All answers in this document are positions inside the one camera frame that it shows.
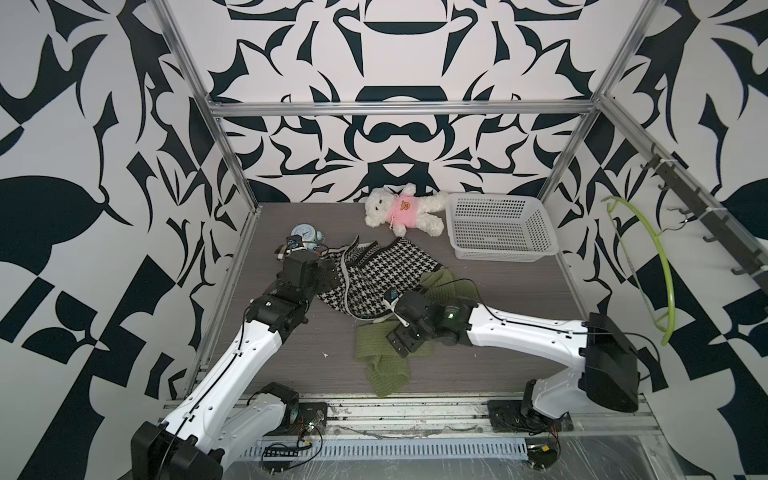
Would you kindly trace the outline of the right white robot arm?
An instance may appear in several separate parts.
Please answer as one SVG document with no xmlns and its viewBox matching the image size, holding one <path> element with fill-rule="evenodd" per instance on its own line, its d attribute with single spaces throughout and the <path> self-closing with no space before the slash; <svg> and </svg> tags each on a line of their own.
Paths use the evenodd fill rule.
<svg viewBox="0 0 768 480">
<path fill-rule="evenodd" d="M 557 374 L 528 381 L 521 399 L 489 402 L 496 431 L 536 435 L 563 428 L 573 413 L 639 408 L 637 349 L 607 316 L 548 320 L 467 299 L 440 304 L 417 291 L 391 292 L 383 304 L 399 322 L 387 340 L 402 358 L 427 341 L 438 341 L 512 350 L 562 365 Z"/>
</svg>

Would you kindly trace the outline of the green knitted scarf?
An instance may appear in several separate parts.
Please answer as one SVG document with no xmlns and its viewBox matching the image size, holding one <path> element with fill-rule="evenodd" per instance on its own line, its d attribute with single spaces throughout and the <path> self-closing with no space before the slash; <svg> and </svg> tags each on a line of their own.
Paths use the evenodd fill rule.
<svg viewBox="0 0 768 480">
<path fill-rule="evenodd" d="M 469 316 L 481 302 L 475 282 L 442 268 L 424 274 L 417 289 L 393 299 L 391 317 L 356 330 L 355 359 L 378 397 L 398 393 L 410 382 L 408 358 L 433 353 L 434 342 L 470 344 Z"/>
</svg>

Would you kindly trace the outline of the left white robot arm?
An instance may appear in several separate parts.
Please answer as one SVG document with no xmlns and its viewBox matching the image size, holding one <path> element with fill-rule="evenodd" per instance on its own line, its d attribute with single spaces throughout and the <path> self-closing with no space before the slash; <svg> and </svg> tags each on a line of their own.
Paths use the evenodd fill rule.
<svg viewBox="0 0 768 480">
<path fill-rule="evenodd" d="M 312 250 L 288 253 L 204 379 L 161 422 L 146 422 L 133 435 L 132 478 L 220 479 L 247 448 L 289 422 L 298 395 L 276 383 L 258 392 L 254 405 L 233 409 L 259 370 L 307 323 L 314 298 L 338 284 L 332 260 Z"/>
</svg>

